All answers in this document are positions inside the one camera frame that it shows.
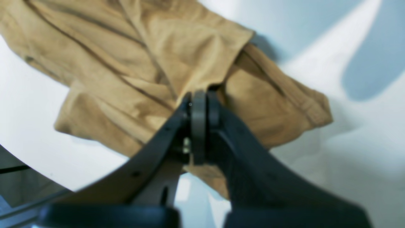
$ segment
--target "white table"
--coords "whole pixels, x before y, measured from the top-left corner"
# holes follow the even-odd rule
[[[201,2],[258,31],[270,41],[285,72],[330,98],[332,125],[305,133],[273,153],[308,180],[363,205],[375,227],[405,226],[405,73],[363,99],[353,98],[344,84],[348,66],[367,42],[379,12],[386,9],[382,1],[339,1],[333,3],[336,6],[317,0]],[[405,33],[402,27],[394,29],[399,35]],[[362,77],[367,83],[367,75]],[[0,40],[0,144],[41,174],[78,190],[127,158],[97,142],[54,131],[67,91],[27,66]],[[198,198],[195,192],[203,199],[192,202]],[[192,202],[211,210],[192,214],[186,210],[195,221],[205,221],[206,213],[214,215],[210,225],[200,223],[200,227],[219,227],[229,210],[226,201],[191,175],[182,177],[176,200],[179,207]]]

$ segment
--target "tan cloth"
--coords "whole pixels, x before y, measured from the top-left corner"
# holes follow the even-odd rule
[[[268,148],[332,121],[327,98],[284,75],[254,32],[194,0],[0,0],[0,33],[69,86],[57,131],[133,156],[188,91],[224,104]],[[227,197],[216,167],[186,167]]]

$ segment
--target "white surface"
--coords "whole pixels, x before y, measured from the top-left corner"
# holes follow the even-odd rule
[[[397,4],[401,9],[402,2],[328,1],[331,7],[318,0],[201,2],[258,31],[273,45],[286,73],[330,98],[335,118],[332,125],[308,132],[273,153],[307,179],[363,205],[375,227],[405,227],[405,73],[394,75],[396,79],[388,86],[364,100],[353,99],[342,83],[380,11],[387,9],[384,4],[393,4],[393,9]],[[359,4],[347,9],[333,6],[342,2]],[[334,14],[337,9],[343,13],[325,27],[322,22],[328,15],[339,15]],[[305,23],[306,13],[313,19],[311,23]],[[404,33],[403,26],[386,26],[399,36]],[[370,48],[377,50],[379,45],[376,41]],[[388,57],[370,65],[394,67],[397,60]],[[381,75],[391,76],[384,71]],[[368,75],[361,76],[363,83],[369,83]],[[45,176],[76,190],[127,158],[97,143],[53,130],[66,92],[65,87],[31,69],[0,42],[0,144]],[[200,227],[219,227],[229,203],[194,177],[182,179],[176,205],[188,219],[183,220],[185,225],[199,221]]]

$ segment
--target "black cable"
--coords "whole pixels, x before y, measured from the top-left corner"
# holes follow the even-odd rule
[[[11,168],[0,169],[0,174],[17,172],[17,171],[27,170],[30,168],[31,167],[29,167],[29,166],[15,166],[15,167],[11,167]]]

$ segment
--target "beige fabric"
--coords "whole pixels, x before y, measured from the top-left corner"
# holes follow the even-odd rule
[[[268,148],[332,121],[327,98],[284,75],[253,31],[194,0],[0,0],[0,33],[69,86],[57,131],[127,156],[188,91],[222,84],[224,104]],[[227,197],[216,167],[185,167]]]

